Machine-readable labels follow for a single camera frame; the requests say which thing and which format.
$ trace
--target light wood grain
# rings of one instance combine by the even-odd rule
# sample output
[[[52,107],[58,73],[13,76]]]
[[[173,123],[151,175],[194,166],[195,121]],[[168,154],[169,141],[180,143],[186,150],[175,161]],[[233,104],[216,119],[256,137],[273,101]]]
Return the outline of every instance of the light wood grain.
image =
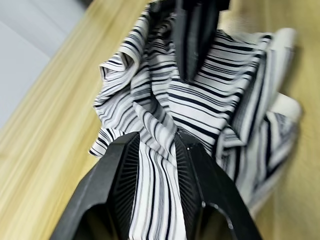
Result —
[[[98,65],[118,48],[147,0],[95,0],[0,132],[0,239],[45,240],[83,175],[100,122],[92,102]],[[231,0],[227,32],[297,29],[282,91],[304,116],[288,170],[257,218],[266,240],[320,239],[320,2]]]

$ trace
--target striped fabric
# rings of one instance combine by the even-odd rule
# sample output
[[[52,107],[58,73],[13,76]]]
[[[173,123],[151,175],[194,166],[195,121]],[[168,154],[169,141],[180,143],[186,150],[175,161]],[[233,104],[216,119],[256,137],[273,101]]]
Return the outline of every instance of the striped fabric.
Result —
[[[157,22],[147,5],[100,65],[94,108],[102,126],[90,153],[101,157],[117,137],[140,132],[130,239],[186,239],[178,128],[216,158],[250,209],[274,186],[296,136],[296,123],[270,110],[292,56],[292,29],[237,36],[219,30],[194,83],[186,84],[175,62],[174,20],[172,13]]]

